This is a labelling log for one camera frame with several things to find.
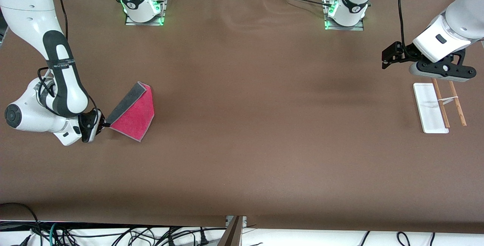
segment brown table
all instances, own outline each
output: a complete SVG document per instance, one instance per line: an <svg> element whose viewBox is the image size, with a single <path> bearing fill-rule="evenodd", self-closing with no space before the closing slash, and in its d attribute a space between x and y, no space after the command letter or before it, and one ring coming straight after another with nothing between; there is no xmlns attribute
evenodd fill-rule
<svg viewBox="0 0 484 246"><path fill-rule="evenodd" d="M451 1L403 0L407 40ZM467 127L450 104L450 133L424 134L412 84L430 80L381 69L396 0L371 0L362 32L327 31L297 0L169 0L163 27L124 26L114 0L64 2L98 107L139 80L156 116L142 143L106 129L69 147L0 122L0 201L41 220L483 232L484 76L456 84ZM467 65L483 58L468 48ZM6 107L45 62L12 32L0 60Z"/></svg>

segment red cloth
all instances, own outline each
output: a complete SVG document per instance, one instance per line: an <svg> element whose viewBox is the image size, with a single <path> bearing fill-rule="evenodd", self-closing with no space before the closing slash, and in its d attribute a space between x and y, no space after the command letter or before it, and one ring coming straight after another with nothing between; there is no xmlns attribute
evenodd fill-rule
<svg viewBox="0 0 484 246"><path fill-rule="evenodd" d="M139 83L146 92L118 120L111 124L114 129L141 142L154 117L153 96L150 86Z"/></svg>

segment folded cloth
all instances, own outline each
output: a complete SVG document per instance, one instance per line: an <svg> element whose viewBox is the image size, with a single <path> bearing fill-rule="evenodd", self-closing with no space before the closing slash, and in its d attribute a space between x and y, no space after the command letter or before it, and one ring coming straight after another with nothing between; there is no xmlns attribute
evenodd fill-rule
<svg viewBox="0 0 484 246"><path fill-rule="evenodd" d="M105 122L111 129L141 142L153 118L152 90L149 85L137 82Z"/></svg>

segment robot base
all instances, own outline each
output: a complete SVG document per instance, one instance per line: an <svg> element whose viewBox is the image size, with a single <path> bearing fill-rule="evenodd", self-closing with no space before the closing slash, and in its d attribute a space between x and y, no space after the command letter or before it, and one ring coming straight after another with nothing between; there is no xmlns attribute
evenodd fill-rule
<svg viewBox="0 0 484 246"><path fill-rule="evenodd" d="M337 1L336 0L322 0L323 3L329 3L331 5L338 5ZM354 25L354 26L350 26L350 27L346 27L346 26L341 26L339 24L337 24L334 19L332 19L331 17L329 17L329 13L332 12L332 8L333 7L328 7L328 6L323 6L323 13L324 13L324 28L325 29L336 29L338 31L363 31L363 20L360 19L360 21Z"/></svg>
<svg viewBox="0 0 484 246"><path fill-rule="evenodd" d="M160 3L157 3L155 5L155 8L161 10L161 12L153 17L151 20L142 23L134 22L131 20L131 18L128 17L128 15L126 15L126 20L124 21L124 24L128 26L163 26L167 0L159 0L159 2Z"/></svg>

